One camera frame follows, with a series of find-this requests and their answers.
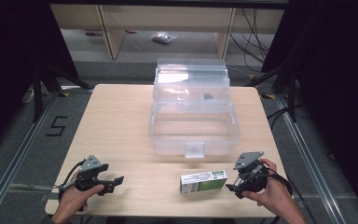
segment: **human hand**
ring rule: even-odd
[[[73,179],[76,178],[77,172],[73,175]],[[78,190],[74,185],[69,187],[62,195],[60,205],[57,208],[56,213],[51,218],[51,221],[57,224],[69,223],[75,213],[83,208],[87,210],[87,199],[94,194],[103,190],[103,185],[97,185],[92,189],[86,191]]]
[[[277,171],[276,164],[268,159],[260,159],[270,169],[270,175]],[[284,218],[289,223],[306,223],[296,202],[290,196],[286,186],[279,180],[268,177],[266,189],[262,193],[244,191],[242,196],[265,206],[271,213]]]

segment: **small box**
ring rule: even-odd
[[[182,194],[203,191],[208,189],[221,189],[227,180],[225,170],[206,173],[181,175],[180,190]]]

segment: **cable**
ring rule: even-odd
[[[249,67],[248,63],[246,62],[246,54],[249,54],[251,57],[255,58],[256,60],[258,60],[260,63],[263,63],[263,61],[261,59],[259,59],[257,56],[255,56],[252,52],[250,52],[249,50],[245,49],[242,45],[240,45],[237,40],[235,40],[234,36],[232,34],[230,34],[231,36],[231,39],[234,41],[234,43],[237,45],[237,47],[242,50],[244,53],[243,53],[243,62],[245,63],[245,66],[254,71],[254,72],[261,72],[261,71],[258,71],[258,70],[254,70],[253,68]]]
[[[251,34],[250,34],[250,36],[249,36],[249,39],[247,39],[243,34],[242,34],[242,36],[243,36],[243,38],[245,38],[245,39],[248,41],[248,43],[251,43],[251,37],[252,37],[252,35],[255,36],[255,39],[256,39],[256,41],[257,41],[257,43],[258,43],[258,46],[254,45],[254,44],[252,44],[252,43],[251,43],[251,45],[253,45],[253,46],[259,48],[260,53],[261,53],[261,55],[262,55],[262,57],[263,57],[263,59],[264,59],[264,56],[265,56],[265,55],[267,56],[267,53],[266,53],[265,51],[268,51],[269,48],[268,48],[266,45],[264,45],[264,44],[260,41],[260,39],[258,38],[257,23],[256,23],[257,9],[254,8],[253,12],[254,12],[254,23],[253,23],[253,25],[252,25],[252,24],[250,23],[248,17],[246,16],[245,10],[242,9],[242,14],[243,14],[243,16],[245,17],[246,21],[248,22],[249,28],[251,29]]]
[[[84,224],[88,224],[91,219],[92,219],[92,217],[89,217]]]
[[[230,34],[232,40],[234,41],[234,43],[237,45],[237,47],[242,50],[243,52],[249,54],[250,56],[252,56],[253,58],[255,58],[256,60],[258,60],[260,63],[263,63],[264,61],[259,59],[257,56],[255,56],[255,54],[253,54],[251,51],[249,51],[248,49],[244,48],[241,44],[239,44],[237,42],[237,40],[234,38],[234,36],[232,36],[232,34]]]
[[[86,161],[86,160],[83,160],[83,161],[78,162],[78,163],[72,168],[72,170],[69,172],[68,176],[67,176],[67,177],[65,178],[65,180],[63,181],[63,185],[65,185],[65,184],[68,182],[69,178],[72,176],[72,173],[73,173],[74,170],[77,168],[77,166],[83,165],[83,163],[84,163],[85,161]]]
[[[297,192],[298,197],[300,198],[301,202],[304,204],[304,207],[307,209],[308,214],[310,215],[310,219],[312,219],[312,222],[314,224],[316,224],[316,220],[315,217],[313,216],[312,212],[310,211],[310,208],[307,205],[307,202],[304,200],[304,198],[302,197],[301,193],[299,192],[298,188],[296,187],[296,185],[293,183],[293,181],[289,178],[289,175],[286,173],[286,177],[287,180],[290,182],[290,184],[293,186],[293,188],[295,189],[295,191]]]
[[[275,119],[272,121],[271,126],[270,126],[270,129],[271,129],[271,130],[274,128],[274,124],[275,124],[275,122],[277,121],[278,117],[280,117],[284,112],[286,112],[286,111],[281,111],[281,112],[277,115],[277,117],[275,117]]]
[[[246,73],[244,73],[244,72],[242,72],[241,70],[236,69],[236,68],[227,67],[227,70],[232,70],[232,71],[239,72],[239,73],[241,73],[241,74],[243,74],[244,76],[247,76],[247,77],[249,76],[248,74],[246,74]]]

